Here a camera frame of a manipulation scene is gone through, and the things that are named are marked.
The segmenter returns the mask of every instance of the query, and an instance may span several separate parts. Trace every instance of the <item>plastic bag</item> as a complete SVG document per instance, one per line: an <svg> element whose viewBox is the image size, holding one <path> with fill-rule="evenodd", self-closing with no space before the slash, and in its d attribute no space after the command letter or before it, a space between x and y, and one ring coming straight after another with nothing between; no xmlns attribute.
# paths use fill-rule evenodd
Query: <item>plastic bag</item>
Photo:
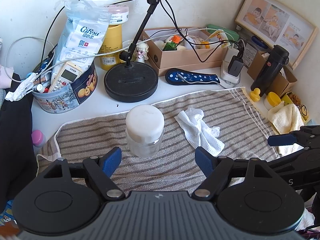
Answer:
<svg viewBox="0 0 320 240"><path fill-rule="evenodd" d="M68 19L54 54L54 64L82 55L97 54L112 15L108 8L98 7L94 2L87 0L61 0L58 3L61 2L64 2ZM80 58L71 62L85 72L93 59L94 57ZM51 83L61 67L62 64L53 68Z"/></svg>

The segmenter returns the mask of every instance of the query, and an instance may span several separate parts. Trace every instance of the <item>doll figurine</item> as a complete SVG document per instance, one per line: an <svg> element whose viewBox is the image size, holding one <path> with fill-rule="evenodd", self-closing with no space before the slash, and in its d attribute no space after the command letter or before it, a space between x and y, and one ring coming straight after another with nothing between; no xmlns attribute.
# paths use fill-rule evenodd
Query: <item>doll figurine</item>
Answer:
<svg viewBox="0 0 320 240"><path fill-rule="evenodd" d="M149 46L145 42L138 44L135 52L137 62L144 63L145 60L148 60Z"/></svg>

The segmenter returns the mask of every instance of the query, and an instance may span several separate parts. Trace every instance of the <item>yellow cloth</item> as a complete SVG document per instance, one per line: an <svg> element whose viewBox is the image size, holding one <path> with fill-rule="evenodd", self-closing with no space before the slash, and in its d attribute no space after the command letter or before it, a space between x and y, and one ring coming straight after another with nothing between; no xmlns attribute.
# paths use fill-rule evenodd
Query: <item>yellow cloth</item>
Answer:
<svg viewBox="0 0 320 240"><path fill-rule="evenodd" d="M294 45L297 45L297 43L298 43L294 38L290 38L289 40L292 41L292 43L293 43Z"/></svg>
<svg viewBox="0 0 320 240"><path fill-rule="evenodd" d="M284 106L284 101L276 107L271 108L268 111L267 118L280 134L300 130L300 127L303 126L301 114L297 106L295 104ZM291 154L297 150L297 144L279 146L279 153L283 156Z"/></svg>
<svg viewBox="0 0 320 240"><path fill-rule="evenodd" d="M247 13L247 19L252 22L253 24L257 24L256 18L252 15L252 13Z"/></svg>
<svg viewBox="0 0 320 240"><path fill-rule="evenodd" d="M272 26L274 26L274 27L277 27L277 25L278 25L277 22L272 22L272 21L269 22L269 24L272 25Z"/></svg>

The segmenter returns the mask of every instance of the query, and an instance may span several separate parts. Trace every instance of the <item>glass jar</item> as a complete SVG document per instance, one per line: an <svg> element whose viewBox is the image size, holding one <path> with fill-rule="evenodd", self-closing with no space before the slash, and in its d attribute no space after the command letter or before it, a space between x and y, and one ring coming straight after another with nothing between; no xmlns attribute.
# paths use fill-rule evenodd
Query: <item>glass jar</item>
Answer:
<svg viewBox="0 0 320 240"><path fill-rule="evenodd" d="M138 157L156 154L163 139L164 117L150 105L132 108L125 119L125 137L130 151Z"/></svg>

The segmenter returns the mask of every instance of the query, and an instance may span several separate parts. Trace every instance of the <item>green bottle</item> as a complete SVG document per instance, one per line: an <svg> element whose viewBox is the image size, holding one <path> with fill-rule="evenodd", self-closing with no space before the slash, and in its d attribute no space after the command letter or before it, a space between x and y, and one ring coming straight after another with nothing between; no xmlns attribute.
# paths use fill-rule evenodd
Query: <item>green bottle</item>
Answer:
<svg viewBox="0 0 320 240"><path fill-rule="evenodd" d="M178 35L174 35L171 38L171 42L167 42L162 51L177 50L177 45L179 44L181 38Z"/></svg>

